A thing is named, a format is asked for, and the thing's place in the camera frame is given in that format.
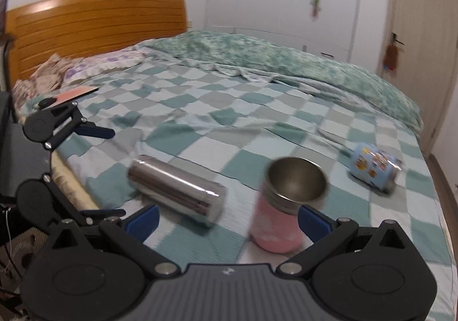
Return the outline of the dark wall poster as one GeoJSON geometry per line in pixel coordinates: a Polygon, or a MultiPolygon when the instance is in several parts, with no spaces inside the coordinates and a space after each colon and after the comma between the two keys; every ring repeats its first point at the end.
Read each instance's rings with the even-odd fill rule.
{"type": "Polygon", "coordinates": [[[0,0],[0,35],[5,33],[5,20],[8,0],[0,0]]]}

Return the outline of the checkered green bed sheet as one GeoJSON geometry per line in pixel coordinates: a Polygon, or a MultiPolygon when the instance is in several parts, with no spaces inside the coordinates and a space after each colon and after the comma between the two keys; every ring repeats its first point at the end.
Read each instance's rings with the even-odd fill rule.
{"type": "Polygon", "coordinates": [[[206,229],[169,209],[147,244],[181,266],[190,263],[279,264],[248,238],[266,166],[277,158],[305,158],[327,176],[325,197],[314,207],[375,227],[400,223],[432,270],[438,293],[430,320],[457,314],[457,267],[433,178],[415,135],[382,113],[330,99],[285,80],[264,82],[243,71],[224,71],[161,57],[86,80],[98,91],[79,100],[82,114],[115,130],[110,140],[70,136],[54,152],[59,186],[81,209],[124,207],[142,199],[127,179],[131,161],[146,154],[227,192],[215,227],[206,229]],[[359,143],[402,162],[393,192],[385,194],[349,173],[359,143]]]}

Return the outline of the purple floral pillow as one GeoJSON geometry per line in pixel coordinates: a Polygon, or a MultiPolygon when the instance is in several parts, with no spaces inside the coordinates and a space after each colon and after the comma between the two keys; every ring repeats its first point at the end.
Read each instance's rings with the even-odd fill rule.
{"type": "Polygon", "coordinates": [[[143,51],[125,48],[105,54],[82,58],[68,69],[63,78],[63,87],[75,85],[102,73],[131,68],[145,59],[143,51]]]}

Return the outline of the silver steel thermos cup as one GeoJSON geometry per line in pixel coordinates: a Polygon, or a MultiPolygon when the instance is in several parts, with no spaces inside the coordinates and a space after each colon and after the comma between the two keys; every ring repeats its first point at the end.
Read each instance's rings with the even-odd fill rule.
{"type": "Polygon", "coordinates": [[[207,227],[224,209],[224,186],[145,154],[132,160],[127,177],[144,195],[207,227]]]}

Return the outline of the orange wooden headboard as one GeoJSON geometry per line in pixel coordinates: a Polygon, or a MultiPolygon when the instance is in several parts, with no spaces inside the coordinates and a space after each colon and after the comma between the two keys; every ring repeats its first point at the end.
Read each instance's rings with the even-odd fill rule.
{"type": "Polygon", "coordinates": [[[9,86],[52,54],[87,57],[187,31],[185,0],[44,0],[6,14],[9,86]]]}

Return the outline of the pink steel cup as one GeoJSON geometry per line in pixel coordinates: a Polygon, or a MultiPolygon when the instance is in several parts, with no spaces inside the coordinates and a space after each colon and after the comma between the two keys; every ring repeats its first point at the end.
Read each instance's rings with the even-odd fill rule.
{"type": "Polygon", "coordinates": [[[273,160],[265,169],[252,216],[253,242],[265,251],[278,254],[302,247],[299,209],[326,193],[327,177],[314,162],[295,157],[273,160]]]}

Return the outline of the blue cartoon sticker cup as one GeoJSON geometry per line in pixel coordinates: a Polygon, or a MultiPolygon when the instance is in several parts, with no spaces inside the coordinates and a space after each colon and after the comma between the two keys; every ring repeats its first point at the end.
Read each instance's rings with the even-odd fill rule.
{"type": "Polygon", "coordinates": [[[372,144],[359,143],[351,154],[349,173],[380,192],[390,194],[396,186],[402,162],[372,144]]]}

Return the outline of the green floral quilt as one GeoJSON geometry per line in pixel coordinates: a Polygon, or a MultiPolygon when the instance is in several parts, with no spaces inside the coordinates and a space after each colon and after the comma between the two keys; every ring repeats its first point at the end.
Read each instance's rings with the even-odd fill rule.
{"type": "Polygon", "coordinates": [[[365,68],[321,58],[244,34],[194,30],[174,37],[137,43],[179,61],[191,60],[222,68],[242,68],[260,75],[320,81],[360,97],[381,112],[400,121],[415,136],[423,131],[421,110],[415,101],[388,81],[365,68]]]}

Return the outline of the beige wooden door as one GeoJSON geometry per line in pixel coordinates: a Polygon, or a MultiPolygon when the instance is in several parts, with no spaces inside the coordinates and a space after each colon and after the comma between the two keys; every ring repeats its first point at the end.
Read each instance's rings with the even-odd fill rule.
{"type": "Polygon", "coordinates": [[[457,83],[457,0],[389,0],[385,37],[400,41],[397,68],[380,75],[419,106],[419,146],[433,151],[457,83]]]}

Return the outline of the red book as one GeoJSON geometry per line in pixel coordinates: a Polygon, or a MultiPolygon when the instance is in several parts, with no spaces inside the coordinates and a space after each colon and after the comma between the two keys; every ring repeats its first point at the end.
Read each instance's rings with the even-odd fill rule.
{"type": "Polygon", "coordinates": [[[64,92],[61,92],[55,95],[54,96],[55,101],[50,105],[50,107],[57,106],[65,102],[73,102],[77,98],[86,96],[96,91],[98,91],[97,86],[78,86],[78,87],[69,89],[67,91],[64,91],[64,92]]]}

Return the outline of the beige crumpled cloth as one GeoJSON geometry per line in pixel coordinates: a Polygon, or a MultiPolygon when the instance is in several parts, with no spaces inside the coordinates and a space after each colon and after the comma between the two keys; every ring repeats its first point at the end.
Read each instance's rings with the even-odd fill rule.
{"type": "Polygon", "coordinates": [[[57,90],[62,86],[65,73],[81,62],[83,58],[62,58],[51,55],[27,79],[19,79],[12,88],[12,100],[17,112],[29,100],[57,90]]]}

